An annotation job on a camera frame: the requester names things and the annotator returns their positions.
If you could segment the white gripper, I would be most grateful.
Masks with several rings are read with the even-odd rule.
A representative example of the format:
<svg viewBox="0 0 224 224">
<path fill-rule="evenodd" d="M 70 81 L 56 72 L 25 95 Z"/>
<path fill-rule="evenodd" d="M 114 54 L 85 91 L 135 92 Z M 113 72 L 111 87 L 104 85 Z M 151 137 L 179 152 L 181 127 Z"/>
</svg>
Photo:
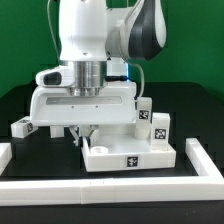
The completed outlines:
<svg viewBox="0 0 224 224">
<path fill-rule="evenodd" d="M 133 82 L 109 82 L 98 96 L 72 96 L 69 88 L 37 87 L 32 95 L 30 118 L 35 126 L 70 126 L 74 144 L 80 145 L 79 127 L 90 125 L 87 137 L 99 137 L 98 125 L 129 124 L 135 120 Z"/>
</svg>

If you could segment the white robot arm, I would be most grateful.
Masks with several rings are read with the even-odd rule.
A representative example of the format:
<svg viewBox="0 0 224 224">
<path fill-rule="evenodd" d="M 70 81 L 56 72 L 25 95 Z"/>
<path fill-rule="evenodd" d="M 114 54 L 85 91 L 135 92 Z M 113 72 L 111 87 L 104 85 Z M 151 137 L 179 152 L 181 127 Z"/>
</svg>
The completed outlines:
<svg viewBox="0 0 224 224">
<path fill-rule="evenodd" d="M 165 45 L 161 0 L 137 0 L 134 6 L 109 9 L 106 0 L 61 0 L 59 65 L 36 75 L 30 119 L 47 126 L 53 138 L 68 127 L 80 129 L 131 124 L 136 119 L 136 84 L 112 65 L 150 60 Z"/>
</svg>

